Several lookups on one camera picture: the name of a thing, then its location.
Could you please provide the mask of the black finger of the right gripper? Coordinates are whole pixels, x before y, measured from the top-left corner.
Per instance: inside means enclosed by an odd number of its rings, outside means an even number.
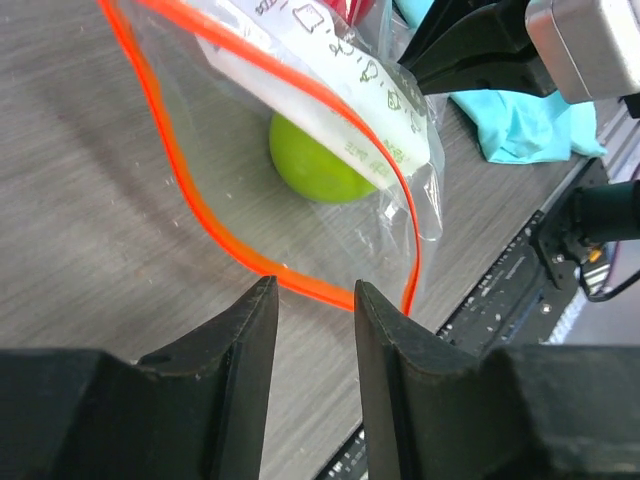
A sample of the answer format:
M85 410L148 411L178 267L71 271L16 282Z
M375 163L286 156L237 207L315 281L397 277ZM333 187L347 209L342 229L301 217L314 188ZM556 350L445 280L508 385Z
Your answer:
M423 94L472 90L504 90L546 97L557 90L539 57L524 61L494 60L470 66L454 66L432 73L418 73Z
M536 75L526 1L436 1L401 57L416 75Z

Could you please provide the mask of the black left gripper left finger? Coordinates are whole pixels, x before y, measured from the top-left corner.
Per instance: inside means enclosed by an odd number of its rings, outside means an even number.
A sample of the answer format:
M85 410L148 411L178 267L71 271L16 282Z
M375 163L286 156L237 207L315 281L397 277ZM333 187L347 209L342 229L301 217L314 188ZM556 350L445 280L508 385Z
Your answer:
M255 479L278 283L134 363L96 349L1 353L5 479Z

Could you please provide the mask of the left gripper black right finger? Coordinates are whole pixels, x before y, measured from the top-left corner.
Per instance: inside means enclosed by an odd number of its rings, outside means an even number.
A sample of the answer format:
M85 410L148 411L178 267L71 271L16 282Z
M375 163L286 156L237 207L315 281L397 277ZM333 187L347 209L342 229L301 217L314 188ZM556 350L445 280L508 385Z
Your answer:
M358 281L354 320L373 479L635 479L639 351L507 345L478 358Z

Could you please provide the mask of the clear zip top bag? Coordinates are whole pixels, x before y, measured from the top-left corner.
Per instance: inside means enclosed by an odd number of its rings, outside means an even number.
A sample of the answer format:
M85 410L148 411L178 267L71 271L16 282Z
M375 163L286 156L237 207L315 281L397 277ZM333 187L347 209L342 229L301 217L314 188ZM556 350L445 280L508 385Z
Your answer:
M442 235L432 103L388 1L104 1L195 217L238 263L352 310L424 297Z

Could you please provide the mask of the green fake apple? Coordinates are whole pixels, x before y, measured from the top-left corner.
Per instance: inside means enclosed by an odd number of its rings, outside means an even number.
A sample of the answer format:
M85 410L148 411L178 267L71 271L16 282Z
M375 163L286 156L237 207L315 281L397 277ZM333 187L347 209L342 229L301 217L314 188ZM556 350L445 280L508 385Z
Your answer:
M271 118L269 150L283 181L308 200L346 204L376 190L356 170L279 113Z

